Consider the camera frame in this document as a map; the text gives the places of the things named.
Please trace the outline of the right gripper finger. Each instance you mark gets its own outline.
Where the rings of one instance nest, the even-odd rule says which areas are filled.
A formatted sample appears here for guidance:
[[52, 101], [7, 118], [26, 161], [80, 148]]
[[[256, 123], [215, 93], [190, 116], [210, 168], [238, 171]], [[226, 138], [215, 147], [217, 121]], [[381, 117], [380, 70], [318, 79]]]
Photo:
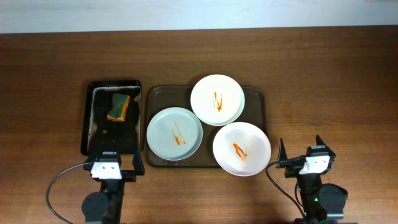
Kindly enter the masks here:
[[286, 160], [287, 160], [287, 153], [285, 150], [283, 139], [280, 138], [279, 139], [279, 153], [277, 156], [277, 161], [282, 162], [282, 161], [286, 161]]
[[318, 134], [315, 136], [315, 140], [318, 147], [328, 148], [328, 146], [324, 143], [324, 141]]

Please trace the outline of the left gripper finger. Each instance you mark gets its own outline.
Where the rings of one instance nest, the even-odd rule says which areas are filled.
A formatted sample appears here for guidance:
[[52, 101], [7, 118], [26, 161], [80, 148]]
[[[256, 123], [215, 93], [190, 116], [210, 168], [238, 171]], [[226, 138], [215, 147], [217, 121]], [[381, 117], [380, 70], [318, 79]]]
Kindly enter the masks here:
[[132, 164], [134, 166], [134, 172], [136, 173], [136, 175], [144, 175], [145, 174], [145, 168], [144, 168], [144, 163], [143, 163], [142, 157], [141, 157], [139, 143], [136, 144]]
[[87, 157], [85, 164], [92, 164], [96, 160], [97, 157], [97, 150], [94, 149], [91, 151], [90, 155]]

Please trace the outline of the pinkish white plate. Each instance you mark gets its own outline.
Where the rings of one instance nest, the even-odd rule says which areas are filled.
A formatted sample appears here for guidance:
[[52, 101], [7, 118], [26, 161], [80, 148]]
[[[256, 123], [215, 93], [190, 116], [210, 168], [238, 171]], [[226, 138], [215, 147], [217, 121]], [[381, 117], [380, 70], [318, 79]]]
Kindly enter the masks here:
[[222, 127], [215, 135], [212, 148], [220, 167], [240, 177], [260, 173], [271, 158], [271, 144], [265, 132], [245, 122]]

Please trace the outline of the light blue plate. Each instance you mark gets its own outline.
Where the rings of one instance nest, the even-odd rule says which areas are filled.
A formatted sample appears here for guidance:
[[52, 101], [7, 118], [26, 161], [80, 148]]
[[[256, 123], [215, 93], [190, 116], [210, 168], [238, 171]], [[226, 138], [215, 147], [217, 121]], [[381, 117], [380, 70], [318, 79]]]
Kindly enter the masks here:
[[156, 156], [167, 161], [180, 161], [193, 155], [200, 147], [203, 128], [190, 110], [170, 107], [152, 117], [146, 137]]

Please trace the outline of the green orange sponge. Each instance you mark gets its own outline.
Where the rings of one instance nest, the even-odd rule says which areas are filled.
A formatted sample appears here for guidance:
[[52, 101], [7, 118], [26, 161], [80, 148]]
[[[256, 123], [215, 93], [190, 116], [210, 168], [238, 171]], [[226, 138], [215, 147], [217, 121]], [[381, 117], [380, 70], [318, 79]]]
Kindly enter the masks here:
[[113, 106], [107, 114], [107, 119], [111, 121], [124, 122], [126, 111], [129, 105], [130, 96], [114, 93], [112, 97]]

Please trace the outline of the cream white plate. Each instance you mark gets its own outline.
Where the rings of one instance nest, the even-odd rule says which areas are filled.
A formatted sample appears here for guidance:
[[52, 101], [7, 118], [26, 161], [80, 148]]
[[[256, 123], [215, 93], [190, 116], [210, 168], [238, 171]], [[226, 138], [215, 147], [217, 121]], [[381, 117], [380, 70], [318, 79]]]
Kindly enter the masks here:
[[243, 112], [245, 97], [241, 85], [226, 75], [208, 75], [192, 89], [190, 103], [193, 112], [204, 123], [224, 126], [235, 121]]

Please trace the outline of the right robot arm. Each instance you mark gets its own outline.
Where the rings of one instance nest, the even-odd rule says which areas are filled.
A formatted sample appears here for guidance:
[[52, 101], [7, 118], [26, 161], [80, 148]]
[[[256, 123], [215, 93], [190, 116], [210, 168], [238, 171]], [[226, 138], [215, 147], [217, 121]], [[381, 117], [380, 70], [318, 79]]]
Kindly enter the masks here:
[[336, 154], [315, 137], [316, 145], [307, 147], [304, 155], [288, 158], [283, 140], [279, 141], [276, 168], [284, 169], [286, 178], [295, 178], [295, 196], [300, 196], [298, 207], [303, 211], [302, 218], [294, 223], [338, 223], [343, 219], [343, 209], [348, 199], [348, 191], [335, 184], [324, 184], [321, 176], [331, 170]]

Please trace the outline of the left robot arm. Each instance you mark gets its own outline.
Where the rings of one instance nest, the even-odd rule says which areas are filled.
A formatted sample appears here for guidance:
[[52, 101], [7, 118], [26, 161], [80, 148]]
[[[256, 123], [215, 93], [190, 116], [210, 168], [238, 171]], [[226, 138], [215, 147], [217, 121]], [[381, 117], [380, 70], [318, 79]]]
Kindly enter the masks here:
[[84, 170], [101, 184], [100, 190], [90, 193], [83, 200], [81, 210], [85, 223], [120, 223], [127, 182], [135, 182], [145, 174], [140, 149], [133, 150], [133, 170], [122, 170], [121, 154], [117, 151], [94, 150], [87, 158]]

